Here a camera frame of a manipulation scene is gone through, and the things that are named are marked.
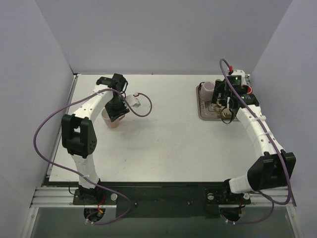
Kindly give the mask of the red mug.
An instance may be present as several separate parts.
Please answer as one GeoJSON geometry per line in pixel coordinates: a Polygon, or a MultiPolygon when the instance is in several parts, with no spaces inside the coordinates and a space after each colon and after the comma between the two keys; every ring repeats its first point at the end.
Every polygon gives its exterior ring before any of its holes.
{"type": "Polygon", "coordinates": [[[246,90],[246,94],[250,95],[250,94],[253,93],[253,89],[252,89],[251,86],[249,86],[249,85],[243,85],[242,87],[246,90]]]}

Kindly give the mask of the metal tray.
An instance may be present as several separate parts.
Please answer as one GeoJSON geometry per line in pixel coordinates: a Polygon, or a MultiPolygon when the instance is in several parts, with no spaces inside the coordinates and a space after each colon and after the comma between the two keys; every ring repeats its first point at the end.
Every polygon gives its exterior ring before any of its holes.
{"type": "Polygon", "coordinates": [[[221,121],[222,119],[220,118],[220,112],[216,112],[212,106],[211,106],[211,101],[209,102],[204,102],[203,100],[200,99],[200,87],[201,82],[197,87],[196,87],[196,97],[197,97],[197,106],[198,106],[198,116],[201,120],[204,121],[221,121]]]}

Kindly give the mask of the beige round mug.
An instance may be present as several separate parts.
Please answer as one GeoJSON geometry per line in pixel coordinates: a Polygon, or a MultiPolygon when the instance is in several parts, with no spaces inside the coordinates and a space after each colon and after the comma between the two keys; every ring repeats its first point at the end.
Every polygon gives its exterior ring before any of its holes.
{"type": "Polygon", "coordinates": [[[220,118],[223,120],[234,120],[235,116],[232,112],[232,110],[228,108],[223,108],[220,112],[220,118]]]}

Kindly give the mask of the lilac mug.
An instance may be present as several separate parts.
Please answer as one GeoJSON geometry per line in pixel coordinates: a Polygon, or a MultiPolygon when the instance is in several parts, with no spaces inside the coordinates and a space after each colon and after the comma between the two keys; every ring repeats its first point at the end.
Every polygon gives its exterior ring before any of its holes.
{"type": "Polygon", "coordinates": [[[215,83],[211,81],[203,82],[200,87],[200,99],[204,102],[212,100],[215,83]]]}

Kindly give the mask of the pink mug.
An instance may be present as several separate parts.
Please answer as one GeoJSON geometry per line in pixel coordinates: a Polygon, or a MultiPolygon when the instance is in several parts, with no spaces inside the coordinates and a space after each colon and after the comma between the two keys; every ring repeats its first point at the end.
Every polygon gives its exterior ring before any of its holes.
{"type": "Polygon", "coordinates": [[[107,127],[116,128],[119,126],[120,121],[125,118],[125,115],[121,116],[120,118],[116,119],[115,121],[111,121],[106,109],[103,109],[101,112],[101,117],[102,117],[103,121],[105,122],[105,124],[107,125],[107,127]]]}

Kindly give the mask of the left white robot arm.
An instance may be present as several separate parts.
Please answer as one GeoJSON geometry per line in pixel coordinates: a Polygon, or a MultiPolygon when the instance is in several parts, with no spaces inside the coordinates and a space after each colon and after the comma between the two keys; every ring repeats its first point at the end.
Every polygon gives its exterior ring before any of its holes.
{"type": "Polygon", "coordinates": [[[128,85],[123,75],[115,73],[113,77],[100,77],[92,92],[92,97],[85,100],[73,114],[65,114],[61,120],[62,146],[66,148],[75,162],[76,170],[83,177],[79,178],[79,197],[91,204],[102,199],[102,191],[96,186],[100,183],[95,169],[93,152],[97,146],[94,121],[104,111],[111,123],[117,123],[130,112],[123,97],[128,85]]]}

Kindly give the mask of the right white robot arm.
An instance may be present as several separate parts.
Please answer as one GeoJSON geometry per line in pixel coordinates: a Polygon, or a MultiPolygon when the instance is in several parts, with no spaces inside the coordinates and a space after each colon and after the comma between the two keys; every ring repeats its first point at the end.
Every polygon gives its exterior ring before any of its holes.
{"type": "Polygon", "coordinates": [[[234,202],[240,193],[287,186],[296,163],[295,155],[286,152],[273,136],[255,95],[247,91],[242,76],[229,75],[224,80],[216,80],[211,100],[229,109],[240,121],[256,155],[247,173],[230,179],[229,186],[221,190],[221,197],[227,203],[234,202]]]}

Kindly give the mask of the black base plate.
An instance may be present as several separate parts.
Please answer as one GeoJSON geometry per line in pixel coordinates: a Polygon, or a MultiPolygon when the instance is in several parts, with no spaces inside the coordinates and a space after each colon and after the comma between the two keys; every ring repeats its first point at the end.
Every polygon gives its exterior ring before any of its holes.
{"type": "Polygon", "coordinates": [[[247,194],[234,194],[228,182],[101,182],[99,187],[78,187],[74,205],[90,206],[95,220],[115,205],[127,218],[218,218],[228,215],[237,220],[243,208],[251,203],[247,194]]]}

